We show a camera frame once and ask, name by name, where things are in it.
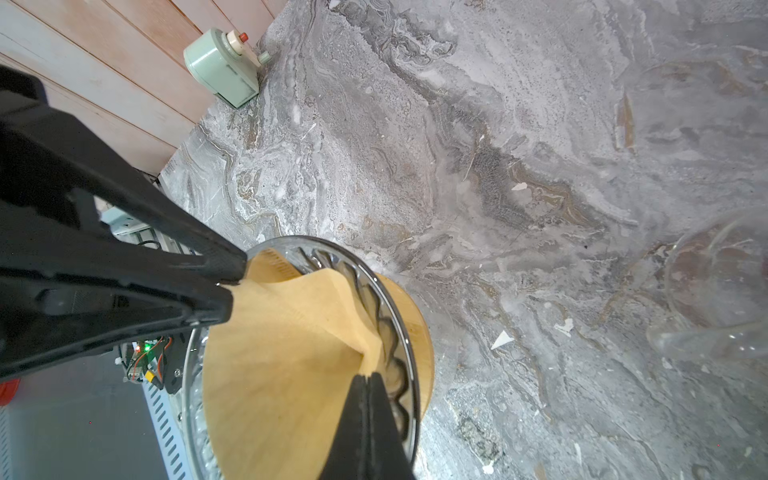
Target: white debris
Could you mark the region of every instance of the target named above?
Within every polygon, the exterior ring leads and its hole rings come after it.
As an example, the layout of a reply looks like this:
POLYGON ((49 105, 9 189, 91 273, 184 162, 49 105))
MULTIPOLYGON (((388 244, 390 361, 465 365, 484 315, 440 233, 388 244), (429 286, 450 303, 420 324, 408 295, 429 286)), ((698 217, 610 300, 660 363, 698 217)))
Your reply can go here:
POLYGON ((304 134, 304 136, 303 136, 303 137, 301 137, 301 140, 304 140, 304 139, 306 138, 306 136, 307 136, 307 135, 309 135, 309 134, 310 134, 310 132, 312 131, 312 129, 313 129, 314 127, 316 127, 316 126, 317 126, 317 122, 313 123, 313 124, 312 124, 312 127, 310 127, 310 129, 306 131, 306 133, 304 134))
POLYGON ((574 320, 570 317, 565 319, 565 325, 555 325, 554 328, 565 335, 571 336, 570 331, 574 329, 574 320))
POLYGON ((293 123, 296 125, 301 123, 301 109, 298 104, 293 104, 293 123))
POLYGON ((502 345, 506 345, 507 343, 510 343, 512 340, 514 340, 512 337, 507 335, 506 330, 502 330, 501 333, 498 334, 498 338, 495 342, 493 342, 493 345, 491 345, 491 350, 496 350, 498 347, 502 345))

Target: wooden paneling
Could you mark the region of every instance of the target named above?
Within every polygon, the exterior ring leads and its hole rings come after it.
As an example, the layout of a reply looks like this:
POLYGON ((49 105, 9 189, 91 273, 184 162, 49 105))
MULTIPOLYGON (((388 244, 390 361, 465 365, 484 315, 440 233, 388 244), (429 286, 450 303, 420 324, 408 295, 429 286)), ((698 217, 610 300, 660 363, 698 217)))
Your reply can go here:
POLYGON ((232 25, 252 38, 252 45, 258 43, 261 35, 274 18, 261 0, 215 0, 216 5, 230 19, 232 25))
MULTIPOLYGON (((24 65, 0 54, 0 64, 19 71, 40 75, 24 65)), ((91 129, 104 143, 112 147, 129 164, 148 172, 159 174, 168 159, 176 151, 175 147, 159 140, 147 132, 136 128, 121 118, 99 108, 83 97, 72 93, 47 78, 40 78, 45 85, 48 104, 53 108, 73 114, 91 129)))
POLYGON ((102 0, 14 0, 45 24, 130 78, 188 120, 199 121, 214 97, 172 57, 102 0))
POLYGON ((277 18, 277 16, 283 11, 283 8, 285 8, 288 0, 263 0, 263 2, 269 9, 272 16, 277 18))
POLYGON ((45 84, 123 158, 157 173, 214 97, 184 49, 215 27, 253 47, 287 0, 0 0, 0 63, 45 84))
POLYGON ((178 147, 194 126, 7 0, 0 0, 0 31, 0 51, 5 55, 166 143, 178 147))
POLYGON ((203 33, 218 28, 232 30, 232 22, 216 6, 213 0, 172 0, 176 7, 203 33))
POLYGON ((184 67, 184 49, 202 32, 170 0, 104 1, 184 67))

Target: electrical wire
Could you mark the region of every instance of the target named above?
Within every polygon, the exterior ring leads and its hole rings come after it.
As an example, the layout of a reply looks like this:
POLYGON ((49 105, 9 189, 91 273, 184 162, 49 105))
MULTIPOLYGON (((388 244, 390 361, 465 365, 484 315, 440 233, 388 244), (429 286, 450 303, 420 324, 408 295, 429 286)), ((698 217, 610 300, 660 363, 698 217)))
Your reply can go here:
POLYGON ((143 241, 143 242, 139 243, 139 247, 140 247, 141 245, 146 245, 146 244, 148 244, 148 243, 154 243, 155 245, 157 245, 157 250, 162 250, 162 249, 163 249, 163 246, 162 246, 162 245, 160 245, 160 242, 158 242, 158 241, 156 241, 156 240, 145 240, 145 241, 143 241))
POLYGON ((163 355, 165 355, 165 351, 168 350, 168 347, 171 345, 171 343, 174 342, 174 338, 172 336, 168 337, 168 344, 163 347, 163 352, 160 354, 160 357, 157 358, 157 376, 160 377, 160 381, 165 384, 165 380, 163 380, 163 355))
MULTIPOLYGON (((163 337, 161 337, 161 338, 160 338, 160 340, 159 340, 157 343, 155 343, 155 344, 152 346, 152 348, 150 348, 150 349, 149 349, 149 350, 147 350, 146 352, 142 353, 142 354, 141 354, 141 356, 139 356, 139 358, 137 358, 137 359, 136 359, 136 361, 133 363, 134 372, 133 372, 133 375, 131 375, 131 377, 134 377, 134 378, 136 377, 136 367, 138 366, 138 363, 139 363, 139 361, 141 361, 141 359, 143 359, 145 355, 147 355, 149 352, 151 352, 152 350, 154 350, 154 349, 155 349, 155 348, 156 348, 158 345, 160 345, 162 342, 163 342, 163 337)), ((127 379, 129 379, 129 380, 131 379, 130 377, 128 377, 128 372, 130 372, 130 371, 131 371, 131 367, 129 366, 129 367, 128 367, 128 368, 125 370, 125 378, 127 378, 127 379)))

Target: gray marble surface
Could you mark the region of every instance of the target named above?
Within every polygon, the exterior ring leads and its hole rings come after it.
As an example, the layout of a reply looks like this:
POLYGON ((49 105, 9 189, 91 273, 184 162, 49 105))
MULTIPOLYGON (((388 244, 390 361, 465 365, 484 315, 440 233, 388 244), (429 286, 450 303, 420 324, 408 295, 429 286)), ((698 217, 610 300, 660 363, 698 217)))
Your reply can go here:
POLYGON ((645 336, 674 241, 766 203, 766 2, 291 0, 261 46, 263 93, 161 180, 244 249, 325 237, 416 297, 421 480, 768 475, 766 363, 645 336))

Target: pale green timer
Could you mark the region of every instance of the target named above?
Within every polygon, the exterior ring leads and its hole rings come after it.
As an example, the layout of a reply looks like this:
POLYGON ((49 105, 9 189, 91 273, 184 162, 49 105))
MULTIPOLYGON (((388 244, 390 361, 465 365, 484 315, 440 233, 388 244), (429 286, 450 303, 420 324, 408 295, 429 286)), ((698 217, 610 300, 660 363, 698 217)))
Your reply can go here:
POLYGON ((247 40, 236 30, 225 34, 212 28, 184 49, 184 63, 195 80, 232 108, 259 94, 258 69, 270 60, 267 52, 253 53, 247 40))

